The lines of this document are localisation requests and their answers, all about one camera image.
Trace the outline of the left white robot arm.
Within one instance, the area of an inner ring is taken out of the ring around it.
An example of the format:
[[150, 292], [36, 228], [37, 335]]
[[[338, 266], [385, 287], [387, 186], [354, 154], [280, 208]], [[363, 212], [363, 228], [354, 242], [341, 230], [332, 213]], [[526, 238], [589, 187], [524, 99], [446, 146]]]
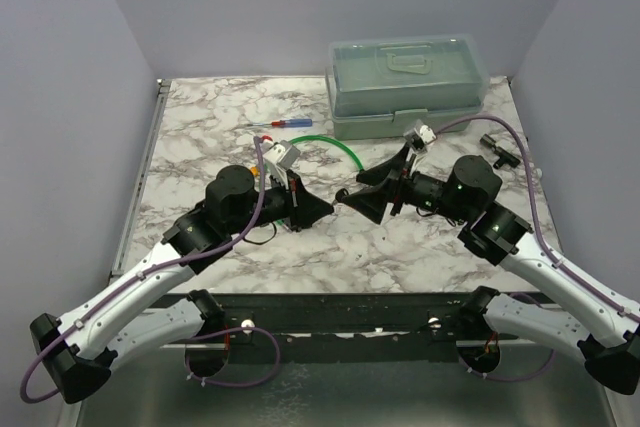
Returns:
[[333, 211], [292, 170], [266, 187], [244, 166], [223, 168], [204, 199], [176, 219], [133, 269], [83, 305], [59, 317], [42, 313], [31, 322], [34, 363], [44, 366], [55, 393], [74, 404], [146, 350], [193, 336], [214, 340], [224, 322], [208, 294], [193, 294], [165, 314], [141, 315], [229, 253], [254, 227], [281, 220], [293, 231], [305, 230]]

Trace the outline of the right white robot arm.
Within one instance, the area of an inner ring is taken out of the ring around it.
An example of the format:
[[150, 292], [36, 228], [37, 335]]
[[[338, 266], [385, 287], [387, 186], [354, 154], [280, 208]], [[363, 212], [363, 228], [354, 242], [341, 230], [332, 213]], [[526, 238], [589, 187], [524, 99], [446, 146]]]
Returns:
[[481, 156], [465, 155], [447, 180], [411, 171], [409, 149], [360, 172], [363, 189], [335, 199], [380, 223], [410, 205], [461, 224], [458, 234], [475, 256], [524, 279], [559, 305], [526, 305], [491, 288], [479, 288], [460, 314], [469, 337], [514, 335], [583, 363], [603, 386], [632, 395], [639, 385], [639, 304], [617, 294], [548, 246], [523, 218], [497, 202], [502, 186]]

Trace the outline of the black head silver key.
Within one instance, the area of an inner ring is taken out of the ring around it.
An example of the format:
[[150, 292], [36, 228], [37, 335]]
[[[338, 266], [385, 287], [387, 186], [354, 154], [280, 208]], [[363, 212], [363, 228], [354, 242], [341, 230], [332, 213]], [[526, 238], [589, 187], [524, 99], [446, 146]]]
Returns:
[[349, 192], [347, 189], [342, 188], [338, 190], [334, 196], [334, 203], [335, 204], [342, 203], [343, 199], [348, 195], [349, 195]]

